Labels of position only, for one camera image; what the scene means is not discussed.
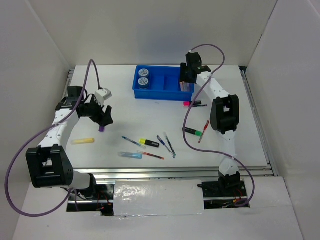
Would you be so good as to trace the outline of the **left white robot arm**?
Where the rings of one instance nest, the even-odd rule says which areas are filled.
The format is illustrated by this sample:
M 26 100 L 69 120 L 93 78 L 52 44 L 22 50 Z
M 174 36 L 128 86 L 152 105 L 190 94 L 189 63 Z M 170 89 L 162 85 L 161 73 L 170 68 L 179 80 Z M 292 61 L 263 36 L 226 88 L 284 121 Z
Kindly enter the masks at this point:
M 68 87 L 67 96 L 55 108 L 52 129 L 37 147 L 29 148 L 25 156 L 35 188 L 73 188 L 92 200 L 99 193 L 93 175 L 75 171 L 65 149 L 80 118 L 89 118 L 101 128 L 113 124 L 112 107 L 104 105 L 112 93 L 106 88 L 98 89 L 86 103 L 81 91 L 80 86 Z

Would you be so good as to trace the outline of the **lilac highlighter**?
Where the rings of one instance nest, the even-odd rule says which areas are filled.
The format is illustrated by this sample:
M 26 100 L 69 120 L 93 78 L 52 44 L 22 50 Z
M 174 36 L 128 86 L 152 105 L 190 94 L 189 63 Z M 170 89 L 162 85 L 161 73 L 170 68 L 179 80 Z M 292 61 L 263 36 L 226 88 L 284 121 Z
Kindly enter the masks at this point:
M 180 84 L 180 89 L 182 92 L 190 92 L 191 91 L 190 83 L 180 82 L 179 84 Z

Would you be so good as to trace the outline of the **black purple highlighter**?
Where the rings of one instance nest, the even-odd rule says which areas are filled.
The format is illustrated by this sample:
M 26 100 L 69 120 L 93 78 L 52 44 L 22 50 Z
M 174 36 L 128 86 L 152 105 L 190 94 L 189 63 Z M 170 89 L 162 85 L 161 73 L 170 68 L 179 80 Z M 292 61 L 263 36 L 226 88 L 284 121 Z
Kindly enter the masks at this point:
M 98 131 L 99 132 L 104 132 L 105 131 L 105 127 L 104 126 L 100 126 Z

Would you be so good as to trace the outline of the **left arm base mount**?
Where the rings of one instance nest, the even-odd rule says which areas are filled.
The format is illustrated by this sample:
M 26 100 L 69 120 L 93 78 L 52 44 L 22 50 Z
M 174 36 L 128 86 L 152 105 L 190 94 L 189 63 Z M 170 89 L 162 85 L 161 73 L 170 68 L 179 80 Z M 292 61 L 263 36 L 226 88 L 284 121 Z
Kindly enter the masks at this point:
M 91 173 L 81 173 L 72 182 L 72 187 L 84 187 L 70 193 L 68 212 L 98 212 L 103 216 L 114 215 L 114 184 L 98 184 Z

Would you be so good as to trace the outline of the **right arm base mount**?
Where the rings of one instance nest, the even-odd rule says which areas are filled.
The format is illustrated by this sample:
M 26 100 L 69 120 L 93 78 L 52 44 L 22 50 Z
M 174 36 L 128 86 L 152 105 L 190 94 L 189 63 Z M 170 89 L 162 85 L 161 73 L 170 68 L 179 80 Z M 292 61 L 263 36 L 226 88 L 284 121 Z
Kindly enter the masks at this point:
M 205 210 L 249 207 L 247 190 L 239 172 L 226 176 L 219 173 L 217 181 L 203 181 L 197 187 L 202 189 Z

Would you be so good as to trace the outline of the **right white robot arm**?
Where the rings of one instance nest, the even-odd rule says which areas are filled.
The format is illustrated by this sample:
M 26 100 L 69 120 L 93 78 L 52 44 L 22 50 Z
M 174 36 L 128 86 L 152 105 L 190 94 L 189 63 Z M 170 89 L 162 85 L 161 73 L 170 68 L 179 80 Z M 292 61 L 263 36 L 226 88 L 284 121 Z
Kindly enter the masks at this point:
M 180 65 L 183 86 L 198 84 L 212 101 L 209 123 L 223 139 L 222 160 L 219 165 L 218 190 L 223 196 L 230 196 L 240 184 L 241 177 L 236 156 L 236 130 L 240 122 L 239 98 L 227 92 L 213 77 L 208 66 L 202 65 L 199 53 L 189 51 L 186 63 Z

